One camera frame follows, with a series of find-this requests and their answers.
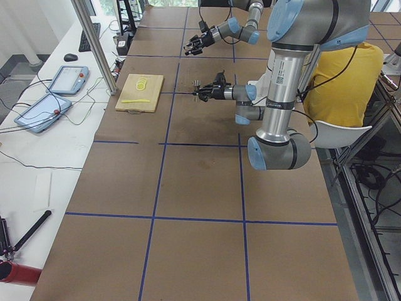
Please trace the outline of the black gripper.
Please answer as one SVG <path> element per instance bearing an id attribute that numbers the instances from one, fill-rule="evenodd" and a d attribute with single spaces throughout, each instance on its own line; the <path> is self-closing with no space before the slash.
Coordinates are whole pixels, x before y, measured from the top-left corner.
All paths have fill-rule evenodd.
<path id="1" fill-rule="evenodd" d="M 213 44 L 214 38 L 210 31 L 203 33 L 201 37 L 196 34 L 184 45 L 184 54 L 185 56 L 199 55 L 203 53 L 204 46 L 210 46 Z"/>
<path id="2" fill-rule="evenodd" d="M 208 102 L 210 98 L 216 100 L 225 100 L 225 84 L 208 84 L 204 86 L 196 85 L 194 93 L 196 101 Z"/>

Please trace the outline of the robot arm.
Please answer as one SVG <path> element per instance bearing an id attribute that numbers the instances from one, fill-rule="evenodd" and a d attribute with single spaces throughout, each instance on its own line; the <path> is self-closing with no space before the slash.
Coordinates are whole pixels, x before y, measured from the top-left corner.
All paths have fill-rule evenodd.
<path id="1" fill-rule="evenodd" d="M 260 33 L 258 31 L 259 21 L 264 8 L 270 7 L 271 1 L 199 1 L 199 8 L 205 7 L 229 7 L 239 8 L 248 12 L 246 24 L 239 24 L 236 17 L 227 15 L 223 23 L 209 27 L 204 18 L 199 21 L 201 35 L 193 36 L 184 46 L 186 56 L 199 55 L 207 48 L 219 41 L 225 41 L 230 37 L 235 42 L 243 41 L 254 45 L 258 42 Z"/>
<path id="2" fill-rule="evenodd" d="M 202 53 L 202 48 L 225 37 L 246 40 L 255 44 L 259 38 L 258 23 L 264 9 L 263 1 L 229 1 L 232 7 L 249 12 L 246 26 L 236 18 L 209 29 L 202 25 L 201 37 L 194 36 L 189 44 L 194 49 L 185 52 Z M 274 63 L 263 110 L 263 123 L 247 143 L 248 158 L 257 170 L 297 169 L 304 166 L 311 155 L 308 139 L 288 128 L 294 109 L 305 57 L 319 45 L 323 51 L 356 46 L 368 34 L 370 1 L 277 1 L 272 5 L 267 27 L 267 38 L 272 42 Z M 231 85 L 224 72 L 218 73 L 211 84 L 195 88 L 193 95 L 207 102 L 235 100 L 251 103 L 257 97 L 255 85 Z"/>

